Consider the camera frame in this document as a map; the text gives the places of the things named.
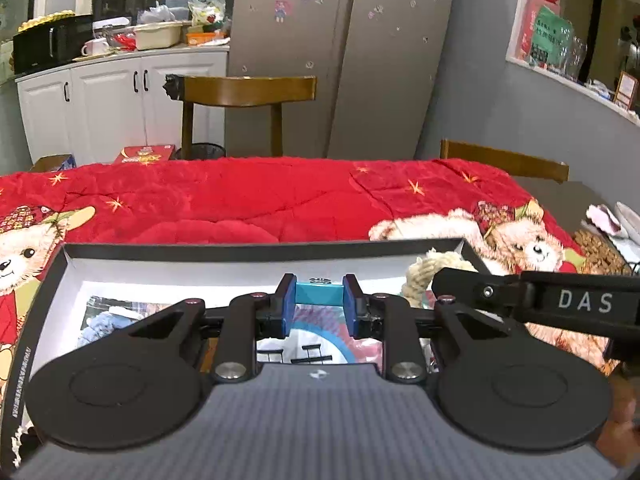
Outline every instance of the black mesh wastebasket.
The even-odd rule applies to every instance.
[[[226,156],[226,151],[222,146],[213,144],[212,142],[194,142],[191,145],[191,156],[189,160],[213,160],[222,156]],[[175,158],[184,160],[182,148],[179,148],[175,152]]]

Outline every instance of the rope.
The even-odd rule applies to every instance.
[[[458,253],[453,251],[437,253],[435,249],[432,249],[425,257],[418,256],[416,262],[407,269],[406,283],[402,286],[402,296],[412,307],[422,308],[424,291],[436,272],[444,267],[478,272],[470,262],[463,260]]]

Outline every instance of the cabinet door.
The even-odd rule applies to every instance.
[[[166,74],[224,76],[226,52],[194,52],[165,54],[142,58],[146,140],[149,144],[175,144],[179,147],[182,131],[182,102],[172,101],[164,88]],[[225,112],[223,108],[195,105],[193,142],[225,145]]]
[[[18,83],[20,112],[33,162],[41,156],[75,155],[70,141],[73,127],[72,104],[68,101],[70,76],[69,70],[59,70]]]
[[[74,144],[91,162],[113,162],[126,146],[144,146],[140,60],[123,59],[71,69]]]

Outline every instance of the black microwave oven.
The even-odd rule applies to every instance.
[[[69,63],[93,37],[90,14],[28,28],[14,36],[14,72],[25,75]]]

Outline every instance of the wooden chair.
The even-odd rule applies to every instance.
[[[200,77],[168,74],[163,86],[174,101],[182,101],[182,158],[190,160],[193,105],[220,107],[271,106],[271,155],[282,156],[282,103],[313,101],[315,76]]]
[[[546,178],[559,183],[569,180],[569,166],[564,162],[449,139],[440,141],[440,158],[462,158],[482,162],[513,176]]]

